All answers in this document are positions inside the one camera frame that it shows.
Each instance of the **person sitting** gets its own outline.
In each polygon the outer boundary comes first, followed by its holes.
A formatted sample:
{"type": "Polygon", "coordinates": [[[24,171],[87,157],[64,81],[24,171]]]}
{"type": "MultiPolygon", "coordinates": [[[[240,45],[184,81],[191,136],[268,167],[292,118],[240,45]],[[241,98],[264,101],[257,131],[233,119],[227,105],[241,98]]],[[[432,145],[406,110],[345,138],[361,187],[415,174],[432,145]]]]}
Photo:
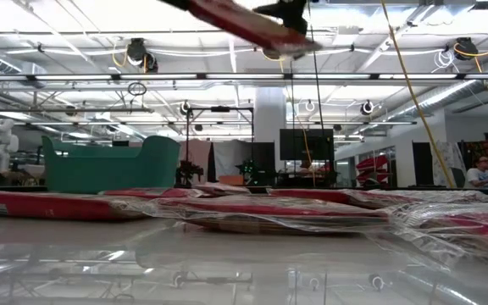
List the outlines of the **person sitting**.
{"type": "Polygon", "coordinates": [[[479,157],[466,174],[466,188],[488,189],[488,157],[479,157]]]}

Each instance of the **white robot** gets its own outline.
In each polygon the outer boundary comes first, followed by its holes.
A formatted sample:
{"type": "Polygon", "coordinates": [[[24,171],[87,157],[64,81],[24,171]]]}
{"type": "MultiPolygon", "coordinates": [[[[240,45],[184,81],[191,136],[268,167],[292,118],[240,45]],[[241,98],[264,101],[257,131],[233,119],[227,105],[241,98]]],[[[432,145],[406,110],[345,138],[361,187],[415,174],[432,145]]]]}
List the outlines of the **white robot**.
{"type": "Polygon", "coordinates": [[[10,153],[18,152],[18,137],[11,133],[14,121],[0,119],[0,173],[8,171],[10,153]]]}

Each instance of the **glossy table surface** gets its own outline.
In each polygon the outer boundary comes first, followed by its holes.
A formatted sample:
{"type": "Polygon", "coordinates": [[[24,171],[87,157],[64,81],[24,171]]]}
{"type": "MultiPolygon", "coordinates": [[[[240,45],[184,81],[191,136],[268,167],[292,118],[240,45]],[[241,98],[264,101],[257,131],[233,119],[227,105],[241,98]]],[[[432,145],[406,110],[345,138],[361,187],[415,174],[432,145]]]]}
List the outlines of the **glossy table surface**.
{"type": "Polygon", "coordinates": [[[0,218],[0,304],[488,304],[488,263],[438,269],[360,235],[0,218]]]}

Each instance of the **plastic wrap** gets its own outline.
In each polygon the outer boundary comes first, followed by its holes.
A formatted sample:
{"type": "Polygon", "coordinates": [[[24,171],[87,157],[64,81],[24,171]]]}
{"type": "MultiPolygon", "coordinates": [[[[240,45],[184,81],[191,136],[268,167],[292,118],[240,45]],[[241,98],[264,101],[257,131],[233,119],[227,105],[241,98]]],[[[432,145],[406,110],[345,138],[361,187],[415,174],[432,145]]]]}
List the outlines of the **plastic wrap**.
{"type": "Polygon", "coordinates": [[[413,202],[488,202],[488,195],[480,191],[358,191],[274,189],[273,196],[320,199],[349,204],[361,208],[378,209],[413,202]]]}
{"type": "Polygon", "coordinates": [[[228,186],[221,183],[205,183],[203,185],[194,185],[191,189],[137,187],[116,191],[102,191],[100,194],[107,196],[133,196],[147,199],[157,199],[165,197],[208,198],[249,193],[250,191],[246,187],[228,186]]]}
{"type": "Polygon", "coordinates": [[[385,230],[385,213],[334,202],[270,196],[159,198],[115,208],[246,233],[328,234],[385,230]]]}
{"type": "Polygon", "coordinates": [[[488,203],[420,203],[391,207],[393,233],[443,263],[488,259],[488,203]]]}

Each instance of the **green tub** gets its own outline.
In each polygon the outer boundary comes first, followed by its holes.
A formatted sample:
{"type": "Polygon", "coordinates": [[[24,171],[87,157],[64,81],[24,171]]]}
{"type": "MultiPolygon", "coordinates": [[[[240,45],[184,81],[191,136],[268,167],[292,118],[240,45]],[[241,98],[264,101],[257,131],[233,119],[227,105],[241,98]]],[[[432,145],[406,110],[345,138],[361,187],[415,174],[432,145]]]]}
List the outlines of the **green tub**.
{"type": "Polygon", "coordinates": [[[43,136],[42,146],[48,190],[78,194],[172,187],[180,152],[180,144],[164,136],[149,136],[142,147],[85,147],[43,136]]]}

